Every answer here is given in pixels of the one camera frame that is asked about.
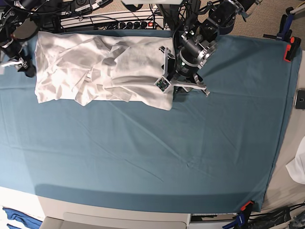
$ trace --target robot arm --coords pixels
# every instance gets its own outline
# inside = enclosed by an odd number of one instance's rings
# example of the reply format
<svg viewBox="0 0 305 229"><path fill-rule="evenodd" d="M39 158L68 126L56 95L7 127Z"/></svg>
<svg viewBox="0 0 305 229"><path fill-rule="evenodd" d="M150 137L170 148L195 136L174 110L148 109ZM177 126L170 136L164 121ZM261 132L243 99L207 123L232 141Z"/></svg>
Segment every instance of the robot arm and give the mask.
<svg viewBox="0 0 305 229"><path fill-rule="evenodd" d="M202 88L205 94L209 94L202 78L196 73L217 49L215 38L217 35L228 34L232 31L237 14L242 15L244 20L249 16L247 11L253 4L260 4L260 0L220 0L220 4L214 6L210 1L207 3L203 14L209 12L209 17L202 23L197 19L196 13L191 15L183 28L181 35L182 48L175 60L174 71L163 77L156 85L165 91L177 85L178 80L188 82L183 89Z"/></svg>
<svg viewBox="0 0 305 229"><path fill-rule="evenodd" d="M37 2L37 0L16 1L15 6L30 10L36 6ZM25 54L20 42L14 39L12 35L16 28L28 18L29 13L7 6L2 15L0 20L0 50L9 57L9 61L1 65L2 67L14 65L18 72L25 72L27 77L33 77L36 69L32 64L31 57Z"/></svg>

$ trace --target blue clamp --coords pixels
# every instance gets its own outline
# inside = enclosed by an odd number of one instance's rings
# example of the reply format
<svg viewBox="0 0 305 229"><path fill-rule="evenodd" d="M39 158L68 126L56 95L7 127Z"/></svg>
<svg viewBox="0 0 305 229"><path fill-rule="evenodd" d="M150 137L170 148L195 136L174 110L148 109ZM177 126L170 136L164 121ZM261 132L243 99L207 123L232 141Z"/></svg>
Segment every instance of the blue clamp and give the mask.
<svg viewBox="0 0 305 229"><path fill-rule="evenodd" d="M236 219L232 223L223 226L223 229L229 229L233 227L241 228L243 225L247 224L252 212L253 205L254 205L254 201L248 201L245 205L241 207L241 212L238 213Z"/></svg>
<svg viewBox="0 0 305 229"><path fill-rule="evenodd" d="M235 221L233 221L232 223L230 223L228 225L223 226L223 229L233 228L233 227L235 227L235 225L238 225L239 227L241 227L244 223L245 223L244 214L239 213L237 215Z"/></svg>
<svg viewBox="0 0 305 229"><path fill-rule="evenodd" d="M273 35L267 35L264 34L264 38L269 38L277 41L285 41L289 42L292 30L290 29L290 26L292 24L292 21L294 20L294 15L290 14L290 12L294 8L289 7L286 9L286 14L283 14L282 19L281 19L281 24L280 24L280 31L277 33L276 36Z"/></svg>

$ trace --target metal bracket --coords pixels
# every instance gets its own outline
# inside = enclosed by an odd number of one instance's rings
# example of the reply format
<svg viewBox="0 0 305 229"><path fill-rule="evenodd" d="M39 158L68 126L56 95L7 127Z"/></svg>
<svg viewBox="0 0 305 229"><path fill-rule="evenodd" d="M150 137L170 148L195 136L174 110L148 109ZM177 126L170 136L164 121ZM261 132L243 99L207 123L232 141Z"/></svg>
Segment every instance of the metal bracket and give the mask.
<svg viewBox="0 0 305 229"><path fill-rule="evenodd" d="M24 61L23 60L18 60L18 61L13 61L13 60L10 60L10 61L7 61L7 62L4 62L2 64L0 64L1 67L7 67L7 66L12 66L12 65L20 65L20 64L23 64Z"/></svg>
<svg viewBox="0 0 305 229"><path fill-rule="evenodd" d="M168 76L168 59L172 58L171 51L168 48L164 48L163 46L159 48L164 53L164 68L163 75L157 79L154 83L157 87L159 87L163 93L169 92L173 87L182 87L186 92L191 91L191 89L201 90L206 96L209 95L209 91L206 88L206 85L200 82L199 77L195 74L194 79L196 83L188 83L188 82L180 82L175 77L173 77L170 81L167 79Z"/></svg>
<svg viewBox="0 0 305 229"><path fill-rule="evenodd" d="M255 0L255 4L256 6L251 10L250 13L247 13L245 10L244 10L244 7L242 6L242 4L239 3L239 1L237 0L227 0L228 2L230 2L231 4L233 4L236 8L237 8L237 11L236 13L242 15L242 17L244 18L244 20L248 17L250 17L254 11L256 10L256 8L261 4L261 2L263 0Z"/></svg>

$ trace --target clamp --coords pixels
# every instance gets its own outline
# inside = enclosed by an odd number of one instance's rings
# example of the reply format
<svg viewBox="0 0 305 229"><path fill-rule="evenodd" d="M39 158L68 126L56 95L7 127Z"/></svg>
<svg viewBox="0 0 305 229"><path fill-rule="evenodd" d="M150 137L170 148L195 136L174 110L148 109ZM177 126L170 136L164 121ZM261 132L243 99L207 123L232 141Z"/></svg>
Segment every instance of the clamp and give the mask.
<svg viewBox="0 0 305 229"><path fill-rule="evenodd" d="M284 60L287 62L291 62L293 58L295 57L296 51L299 49L301 45L301 39L298 37L292 37L290 38L292 34L292 30L290 29L290 26L292 24L292 21L294 19L294 14L291 14L294 10L293 7L289 7L286 9L286 13L282 16L281 19L281 24L280 24L280 31L276 36L273 35L267 35L264 34L264 38L269 38L269 39L274 39L277 41L285 41L288 42L289 44L286 47L285 55L284 55Z"/></svg>
<svg viewBox="0 0 305 229"><path fill-rule="evenodd" d="M249 201L245 205L243 205L241 207L241 212L237 214L235 220L232 223L223 226L223 229L229 229L229 228L238 229L246 225L250 218L253 205L254 205L254 201Z"/></svg>
<svg viewBox="0 0 305 229"><path fill-rule="evenodd" d="M301 38L292 37L290 39L290 44L288 44L286 47L284 60L287 62L291 62L291 60L295 57L296 51L299 49L300 45L301 45Z"/></svg>

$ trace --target black cable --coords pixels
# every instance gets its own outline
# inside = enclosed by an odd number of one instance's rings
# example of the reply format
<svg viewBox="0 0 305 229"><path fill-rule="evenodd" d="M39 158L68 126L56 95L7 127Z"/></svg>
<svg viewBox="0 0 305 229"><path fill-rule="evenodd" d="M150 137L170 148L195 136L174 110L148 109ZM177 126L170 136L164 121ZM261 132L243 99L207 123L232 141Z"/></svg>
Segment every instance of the black cable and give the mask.
<svg viewBox="0 0 305 229"><path fill-rule="evenodd" d="M186 16L186 9L184 9L184 11L183 11L183 17L184 17L184 14L185 14L185 16Z"/></svg>
<svg viewBox="0 0 305 229"><path fill-rule="evenodd" d="M173 17L168 13L168 12L166 12L165 11L165 9L164 9L164 7L162 6L162 4L161 5L159 5L158 6L159 8L161 8L161 10L162 10L162 12L165 12L165 14L167 14L169 17L168 18L170 18L171 20L172 20L172 22L173 22L173 25L175 26L176 25L176 23L175 23L175 21L174 21L174 19L173 19Z"/></svg>
<svg viewBox="0 0 305 229"><path fill-rule="evenodd" d="M192 11L192 8L191 8L191 10L188 8L188 6L187 5L183 5L185 8L186 8L186 18L188 18L192 13L193 13L193 11Z"/></svg>
<svg viewBox="0 0 305 229"><path fill-rule="evenodd" d="M132 11L130 11L138 20L140 20L140 18L138 18L137 15L135 15Z"/></svg>
<svg viewBox="0 0 305 229"><path fill-rule="evenodd" d="M95 25L94 25L94 23L93 23L93 21L92 21L92 18L90 18L90 21L91 21L91 23L92 23L93 30L95 30Z"/></svg>
<svg viewBox="0 0 305 229"><path fill-rule="evenodd" d="M71 6L72 5L72 3L74 3L74 1L75 0L72 0L67 6L65 6L65 7L62 7L62 8L60 8L60 9L58 9L58 10L55 10L55 11L50 11L50 12L40 12L40 11L32 11L32 10L24 10L24 9L21 9L21 8L19 8L19 7L17 7L17 6L15 6L14 4L12 4L11 2L12 1L10 1L10 0L3 0L8 6L10 6L10 7L12 7L12 8L14 8L15 10L18 10L18 11L21 11L21 12L25 12L25 13L33 13L33 14L38 14L38 15L45 15L45 14L54 14L54 13L58 13L58 12L61 12L61 11L63 11L63 10L65 10L67 7L69 7L69 6Z"/></svg>
<svg viewBox="0 0 305 229"><path fill-rule="evenodd" d="M149 4L149 9L151 10L152 12L152 17L153 17L153 25L155 26L156 25L156 16L155 14L153 13L153 8L151 7L151 5Z"/></svg>
<svg viewBox="0 0 305 229"><path fill-rule="evenodd" d="M216 4L216 3L219 3L220 0L217 0L217 1L213 1L213 4ZM205 8L207 8L207 5L206 6L203 6L201 9L199 9L196 13L198 14L200 11L204 10Z"/></svg>
<svg viewBox="0 0 305 229"><path fill-rule="evenodd" d="M140 22L142 21L147 21L150 19L150 17L154 16L156 14L158 10L156 9L152 15L150 15L148 18L144 19L144 20L141 20ZM72 18L75 18L75 19L79 19L79 21L82 21L84 19L90 19L92 20L92 18L107 18L107 19L111 19L111 20L114 20L116 22L119 22L119 23L123 23L123 21L120 21L120 20L117 20L115 18L111 18L111 17L107 17L107 16L102 16L102 15L93 15L93 16L82 16L81 14L77 14L77 13L74 13L74 12L71 12L71 11L67 11L66 12L66 15L71 15Z"/></svg>
<svg viewBox="0 0 305 229"><path fill-rule="evenodd" d="M300 207L303 207L305 206L305 203L302 203L302 204L295 204L295 205L292 205L290 206L290 211L293 211L293 210L296 210ZM268 213L262 213L262 214L255 214L255 215L250 215L250 216L267 216L267 215L270 215L270 214L274 214L274 212L276 212L277 210L273 211L273 212L268 212Z"/></svg>
<svg viewBox="0 0 305 229"><path fill-rule="evenodd" d="M179 15L181 16L181 18L183 19L183 21L185 21L185 17L183 16L183 14L181 14L181 13L179 12Z"/></svg>

